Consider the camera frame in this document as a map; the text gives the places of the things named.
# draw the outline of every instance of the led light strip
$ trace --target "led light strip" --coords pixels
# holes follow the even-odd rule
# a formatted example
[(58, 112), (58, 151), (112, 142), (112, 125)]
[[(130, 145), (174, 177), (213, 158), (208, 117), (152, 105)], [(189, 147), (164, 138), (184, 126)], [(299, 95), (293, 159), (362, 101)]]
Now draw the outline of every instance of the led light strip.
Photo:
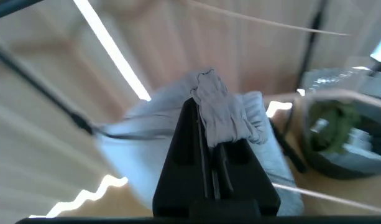
[(88, 0), (74, 0), (74, 3), (90, 25), (104, 49), (109, 54), (111, 60), (113, 60), (121, 75), (127, 80), (128, 84), (135, 91), (136, 95), (140, 99), (150, 101), (150, 96), (145, 87), (141, 84), (138, 77), (131, 69), (131, 66), (129, 66), (127, 60), (120, 52), (108, 30), (103, 25), (102, 20), (92, 8), (90, 2), (88, 2)]
[(60, 213), (64, 211), (70, 211), (79, 208), (86, 200), (98, 200), (106, 193), (108, 187), (122, 187), (128, 183), (128, 178), (123, 177), (121, 179), (117, 179), (111, 175), (106, 175), (101, 185), (98, 187), (95, 193), (89, 192), (87, 190), (81, 190), (81, 192), (77, 195), (76, 199), (72, 202), (58, 202), (51, 211), (48, 212), (47, 215), (31, 215), (29, 218), (53, 218), (58, 216)]

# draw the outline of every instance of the white cloth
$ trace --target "white cloth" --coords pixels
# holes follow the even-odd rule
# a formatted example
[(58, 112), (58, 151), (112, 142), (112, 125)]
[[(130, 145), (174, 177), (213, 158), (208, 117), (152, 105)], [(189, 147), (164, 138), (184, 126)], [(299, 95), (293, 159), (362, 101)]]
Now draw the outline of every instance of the white cloth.
[[(197, 87), (191, 91), (191, 95), (199, 105), (208, 147), (240, 139), (248, 139), (257, 144), (266, 142), (262, 122), (255, 122), (254, 127), (248, 121), (242, 101), (228, 92), (226, 85), (213, 69), (198, 74), (197, 80)], [(261, 121), (261, 111), (256, 112), (253, 117)]]
[[(111, 139), (97, 134), (96, 144), (105, 158), (116, 170), (129, 180), (137, 198), (149, 209), (158, 179), (163, 168), (173, 131), (176, 128), (182, 104), (191, 97), (191, 90), (197, 86), (201, 72), (191, 72), (181, 80), (159, 90), (150, 102), (141, 102), (125, 115), (125, 120), (109, 124), (104, 130), (110, 134), (147, 133), (165, 136), (151, 140)], [(281, 149), (273, 135), (272, 127), (264, 112), (262, 95), (252, 92), (235, 96), (245, 103), (247, 119), (251, 123), (264, 124), (265, 144), (252, 144), (254, 154), (272, 182), (296, 187), (294, 178), (283, 158)], [(300, 194), (277, 189), (282, 201), (278, 215), (299, 215), (303, 212)]]

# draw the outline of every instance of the thin wire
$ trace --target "thin wire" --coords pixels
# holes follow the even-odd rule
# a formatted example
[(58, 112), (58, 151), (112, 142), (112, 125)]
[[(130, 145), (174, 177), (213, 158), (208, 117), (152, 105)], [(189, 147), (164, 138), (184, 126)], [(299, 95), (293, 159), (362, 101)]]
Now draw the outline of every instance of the thin wire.
[(277, 26), (277, 27), (283, 27), (283, 28), (289, 28), (289, 29), (302, 30), (302, 31), (306, 31), (306, 32), (316, 32), (316, 33), (320, 33), (320, 34), (350, 36), (350, 34), (331, 32), (331, 31), (324, 31), (324, 30), (318, 30), (318, 29), (309, 29), (309, 28), (304, 28), (304, 27), (292, 26), (292, 25), (288, 25), (288, 24), (282, 24), (282, 23), (279, 23), (279, 22), (268, 21), (268, 20), (265, 20), (265, 19), (259, 19), (259, 18), (255, 18), (255, 17), (252, 17), (252, 16), (246, 16), (246, 15), (243, 15), (243, 14), (239, 14), (239, 13), (236, 13), (236, 12), (231, 12), (231, 11), (228, 11), (228, 10), (225, 10), (225, 9), (220, 9), (218, 7), (210, 6), (208, 4), (197, 2), (197, 1), (194, 1), (194, 0), (187, 0), (187, 1), (191, 5), (193, 5), (193, 6), (200, 7), (200, 8), (203, 8), (203, 9), (207, 9), (209, 11), (213, 11), (213, 12), (225, 14), (225, 15), (228, 15), (228, 16), (236, 17), (236, 18), (249, 20), (249, 21), (259, 22), (259, 23), (263, 23), (263, 24), (267, 24), (267, 25), (271, 25), (271, 26)]
[(286, 186), (286, 185), (282, 185), (282, 184), (276, 184), (276, 183), (272, 183), (272, 185), (274, 187), (278, 188), (278, 189), (284, 189), (284, 190), (289, 190), (289, 191), (292, 191), (292, 192), (298, 192), (298, 193), (309, 195), (309, 196), (312, 196), (312, 197), (321, 198), (321, 199), (324, 199), (324, 200), (329, 200), (329, 201), (332, 201), (332, 202), (337, 202), (337, 203), (341, 203), (341, 204), (345, 204), (345, 205), (350, 205), (350, 206), (353, 206), (353, 207), (363, 208), (363, 209), (370, 210), (370, 211), (373, 211), (373, 212), (381, 213), (381, 208), (378, 208), (378, 207), (375, 207), (375, 206), (372, 206), (372, 205), (366, 205), (366, 204), (355, 202), (355, 201), (352, 201), (352, 200), (347, 200), (347, 199), (343, 199), (343, 198), (339, 198), (339, 197), (335, 197), (335, 196), (330, 196), (330, 195), (322, 194), (322, 193), (319, 193), (319, 192), (314, 192), (314, 191), (311, 191), (311, 190), (301, 189), (301, 188), (298, 188), (298, 187), (290, 187), (290, 186)]

